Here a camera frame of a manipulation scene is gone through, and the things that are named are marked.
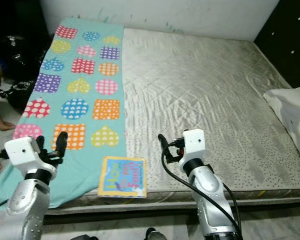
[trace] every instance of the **teal blanket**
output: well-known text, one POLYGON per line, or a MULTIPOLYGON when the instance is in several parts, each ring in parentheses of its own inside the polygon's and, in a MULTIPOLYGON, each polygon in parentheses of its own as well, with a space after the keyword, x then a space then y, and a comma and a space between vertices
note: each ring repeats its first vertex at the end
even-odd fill
MULTIPOLYGON (((63 164, 50 183, 56 208, 99 184, 103 157, 126 155, 122 82, 123 26, 68 18, 60 23, 13 138, 39 135, 55 148, 68 132, 63 164)), ((0 202, 23 179, 13 166, 0 174, 0 202)))

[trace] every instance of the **polka dot pattern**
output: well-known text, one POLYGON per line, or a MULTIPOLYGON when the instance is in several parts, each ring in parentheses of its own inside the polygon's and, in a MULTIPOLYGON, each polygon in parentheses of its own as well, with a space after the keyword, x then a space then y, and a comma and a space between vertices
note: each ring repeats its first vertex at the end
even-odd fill
POLYGON ((65 65, 56 57, 52 59, 45 59, 41 64, 41 68, 45 70, 52 69, 54 71, 61 71, 62 69, 64 69, 64 67, 65 65))
POLYGON ((90 85, 84 78, 80 77, 78 80, 70 82, 66 89, 70 93, 80 92, 86 94, 90 91, 90 85))
POLYGON ((94 57, 97 54, 97 51, 90 45, 78 46, 76 52, 83 56, 94 57))
POLYGON ((117 47, 104 46, 100 50, 100 58, 118 60, 120 49, 117 47))
POLYGON ((68 41, 56 39, 52 42, 50 48, 56 54, 63 54, 71 49, 71 44, 68 41))
POLYGON ((113 45, 117 45, 120 43, 120 38, 116 37, 116 36, 107 36, 103 39, 103 42, 105 44, 113 44, 113 45))
POLYGON ((56 149, 57 137, 61 132, 68 133, 66 149, 79 150, 85 145, 86 125, 85 124, 57 124, 53 130, 52 149, 56 149))
POLYGON ((29 101, 26 104, 22 117, 30 118, 36 117, 38 119, 44 118, 50 113, 50 106, 41 97, 36 100, 29 101))
POLYGON ((61 76, 39 73, 34 85, 34 91, 40 93, 55 93, 58 91, 61 76))
POLYGON ((111 79, 102 79, 96 82, 95 90, 102 95, 112 95, 118 91, 118 84, 111 79))
POLYGON ((120 101, 97 99, 94 103, 92 118, 94 120, 111 120, 120 117, 120 101))
POLYGON ((92 134, 91 144, 97 148, 102 147, 104 144, 109 147, 114 147, 119 142, 119 135, 110 129, 107 125, 92 134))
POLYGON ((19 124, 15 127, 12 138, 34 137, 43 135, 41 128, 36 124, 19 124))
POLYGON ((105 76, 114 76, 118 71, 118 65, 111 62, 106 62, 99 65, 99 72, 105 76))
POLYGON ((89 110, 87 102, 81 98, 73 98, 66 101, 61 107, 61 115, 66 119, 77 120, 89 110))
POLYGON ((87 60, 80 57, 76 57, 73 60, 71 72, 73 73, 85 73, 85 74, 94 74, 95 70, 95 61, 87 60))
POLYGON ((93 42, 93 41, 98 40, 99 38, 101 38, 101 35, 100 35, 100 33, 95 32, 95 31, 86 31, 83 34, 83 38, 86 41, 93 42))
POLYGON ((76 34, 78 32, 78 29, 72 28, 72 27, 66 27, 66 26, 58 26, 55 33, 66 39, 74 39, 76 37, 76 34))

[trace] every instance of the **orange square shape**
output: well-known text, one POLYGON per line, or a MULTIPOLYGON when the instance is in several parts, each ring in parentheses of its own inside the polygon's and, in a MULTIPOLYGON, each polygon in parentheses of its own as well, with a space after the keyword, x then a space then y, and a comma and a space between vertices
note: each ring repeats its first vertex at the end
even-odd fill
POLYGON ((99 72, 105 76, 114 76, 118 71, 118 65, 111 62, 105 62, 99 65, 99 72))
POLYGON ((110 120, 120 117, 120 101, 114 99, 97 99, 94 102, 92 118, 110 120))
POLYGON ((56 124, 53 130, 52 149, 56 149, 56 140, 61 132, 68 133, 66 149, 79 150, 85 145, 86 125, 85 124, 56 124))

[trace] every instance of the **white wall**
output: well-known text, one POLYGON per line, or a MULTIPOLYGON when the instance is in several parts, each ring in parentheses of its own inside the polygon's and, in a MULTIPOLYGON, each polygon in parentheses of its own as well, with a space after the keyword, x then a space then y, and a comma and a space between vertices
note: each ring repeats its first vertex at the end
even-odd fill
POLYGON ((52 33, 64 17, 253 41, 279 0, 41 0, 52 33))

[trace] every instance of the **gray mattress cover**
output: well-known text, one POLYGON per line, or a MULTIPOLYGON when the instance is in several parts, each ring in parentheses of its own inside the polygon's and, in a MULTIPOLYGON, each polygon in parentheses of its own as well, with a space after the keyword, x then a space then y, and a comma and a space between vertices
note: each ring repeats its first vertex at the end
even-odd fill
POLYGON ((206 163, 242 204, 300 201, 299 153, 262 97, 290 86, 252 42, 125 28, 122 67, 126 151, 147 159, 148 198, 100 198, 95 189, 51 214, 194 206, 162 168, 157 136, 196 128, 206 163))

